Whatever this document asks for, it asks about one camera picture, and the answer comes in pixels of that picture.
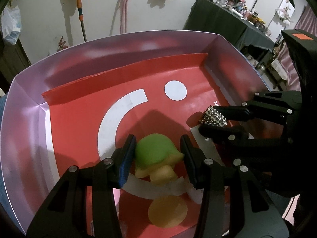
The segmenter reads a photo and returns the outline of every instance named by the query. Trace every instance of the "red paper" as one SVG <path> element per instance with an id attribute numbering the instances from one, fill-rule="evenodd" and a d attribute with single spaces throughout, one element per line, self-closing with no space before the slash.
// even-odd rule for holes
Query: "red paper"
<path id="1" fill-rule="evenodd" d="M 198 124 L 202 112 L 214 102 L 228 103 L 204 68 L 207 54 L 176 55 L 141 61 L 118 69 L 85 77 L 43 93 L 50 105 L 52 140 L 60 175 L 71 165 L 80 168 L 95 165 L 98 154 L 98 131 L 107 111 L 120 98 L 143 89 L 148 102 L 132 108 L 120 121 L 115 134 L 120 148 L 128 134 L 137 140 L 151 134 L 168 136 L 179 148 L 181 135 Z M 183 100 L 171 100 L 164 87 L 179 81 L 187 89 Z M 175 167 L 178 176 L 186 174 L 183 162 Z M 119 220 L 126 222 L 127 238 L 172 237 L 197 223 L 200 205 L 181 195 L 188 206 L 186 219 L 174 228 L 158 228 L 147 217 L 152 200 L 138 198 L 121 190 Z M 91 220 L 88 199 L 88 224 Z"/>

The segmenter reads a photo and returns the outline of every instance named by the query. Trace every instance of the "curtain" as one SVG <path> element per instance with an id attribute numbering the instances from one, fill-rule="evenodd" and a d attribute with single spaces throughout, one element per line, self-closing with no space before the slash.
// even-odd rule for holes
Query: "curtain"
<path id="1" fill-rule="evenodd" d="M 294 29 L 301 29 L 317 37 L 317 17 L 309 5 L 306 6 L 302 16 Z M 278 61 L 287 72 L 287 90 L 301 90 L 298 74 L 294 68 L 286 44 L 277 57 Z"/>

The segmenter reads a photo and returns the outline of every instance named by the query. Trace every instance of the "silver bolt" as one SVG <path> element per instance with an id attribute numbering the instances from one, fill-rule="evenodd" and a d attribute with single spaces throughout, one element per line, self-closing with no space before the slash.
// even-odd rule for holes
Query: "silver bolt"
<path id="1" fill-rule="evenodd" d="M 110 157 L 108 157 L 108 158 L 103 160 L 103 163 L 105 165 L 111 165 L 113 162 L 114 162 L 114 160 L 112 158 L 110 158 Z"/>
<path id="2" fill-rule="evenodd" d="M 240 158 L 237 158 L 233 161 L 233 165 L 235 166 L 239 166 L 241 164 L 241 159 Z"/>
<path id="3" fill-rule="evenodd" d="M 248 168 L 246 166 L 240 166 L 240 171 L 247 172 Z"/>
<path id="4" fill-rule="evenodd" d="M 211 158 L 206 158 L 206 159 L 204 160 L 204 163 L 205 163 L 206 165 L 212 165 L 212 164 L 213 164 L 213 160 L 212 160 Z"/>
<path id="5" fill-rule="evenodd" d="M 236 136 L 231 134 L 231 135 L 229 135 L 228 140 L 234 140 L 235 138 L 236 138 Z"/>
<path id="6" fill-rule="evenodd" d="M 77 166 L 71 166 L 70 168 L 68 168 L 68 171 L 70 171 L 71 173 L 77 171 Z"/>

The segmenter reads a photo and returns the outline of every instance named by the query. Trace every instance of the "table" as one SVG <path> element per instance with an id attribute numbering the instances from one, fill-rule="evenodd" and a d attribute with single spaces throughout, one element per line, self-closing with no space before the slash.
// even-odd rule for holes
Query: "table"
<path id="1" fill-rule="evenodd" d="M 238 50 L 253 45 L 272 51 L 275 44 L 246 20 L 208 0 L 196 0 L 184 29 L 220 34 Z"/>

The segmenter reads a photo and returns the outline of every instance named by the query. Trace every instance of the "white plastic bag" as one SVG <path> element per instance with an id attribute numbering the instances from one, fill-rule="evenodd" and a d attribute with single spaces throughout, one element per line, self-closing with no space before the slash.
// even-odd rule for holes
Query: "white plastic bag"
<path id="1" fill-rule="evenodd" d="M 1 13 L 1 33 L 5 43 L 15 45 L 22 31 L 21 14 L 18 6 L 6 6 Z"/>

